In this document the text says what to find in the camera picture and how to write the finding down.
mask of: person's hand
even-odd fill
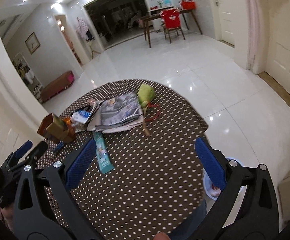
[[[7,222],[9,229],[13,232],[14,203],[8,207],[1,208],[1,212]]]
[[[159,232],[154,236],[153,240],[171,240],[164,232]]]

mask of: green plastic bag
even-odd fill
[[[147,107],[147,105],[154,99],[154,97],[154,88],[147,84],[141,84],[140,89],[138,90],[138,100],[143,109]]]

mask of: dining chair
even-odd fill
[[[180,12],[178,10],[175,10],[175,9],[164,10],[164,11],[160,12],[160,16],[164,20],[164,25],[163,25],[164,36],[166,39],[166,33],[168,34],[170,43],[172,43],[171,36],[169,33],[170,31],[176,31],[177,36],[179,36],[178,30],[181,30],[181,33],[182,33],[183,38],[185,40],[185,36],[184,36],[183,30],[181,28],[181,21],[180,21],[179,15],[180,15]]]

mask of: blue handle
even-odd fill
[[[25,142],[18,150],[14,152],[15,158],[20,159],[33,147],[33,143],[31,141]]]
[[[94,140],[90,140],[67,170],[65,188],[68,191],[78,186],[95,156],[96,143]]]
[[[224,190],[226,187],[225,171],[201,137],[196,138],[195,151],[213,184],[220,190]]]

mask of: picture frame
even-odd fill
[[[27,49],[29,50],[29,52],[31,54],[34,53],[34,51],[36,51],[40,46],[40,42],[37,39],[37,36],[35,35],[35,32],[33,32],[25,41],[25,44],[27,46]]]

